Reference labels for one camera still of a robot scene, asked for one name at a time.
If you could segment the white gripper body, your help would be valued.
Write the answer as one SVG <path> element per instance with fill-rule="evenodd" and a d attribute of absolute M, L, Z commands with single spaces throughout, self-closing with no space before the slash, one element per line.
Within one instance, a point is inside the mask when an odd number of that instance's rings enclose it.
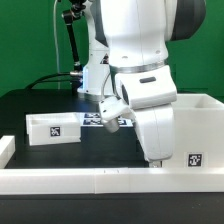
<path fill-rule="evenodd" d="M 146 161 L 169 159 L 175 148 L 174 112 L 171 104 L 134 112 L 135 132 Z"/>

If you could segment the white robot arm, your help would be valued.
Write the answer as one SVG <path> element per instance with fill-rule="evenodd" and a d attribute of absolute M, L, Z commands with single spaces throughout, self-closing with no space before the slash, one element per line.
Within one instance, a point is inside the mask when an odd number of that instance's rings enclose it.
<path fill-rule="evenodd" d="M 109 65 L 97 87 L 112 82 L 110 95 L 99 101 L 101 123 L 115 132 L 119 117 L 131 120 L 144 159 L 160 167 L 175 148 L 172 103 L 177 89 L 166 43 L 197 32 L 206 0 L 84 0 L 84 5 L 90 48 L 104 50 L 93 58 Z"/>

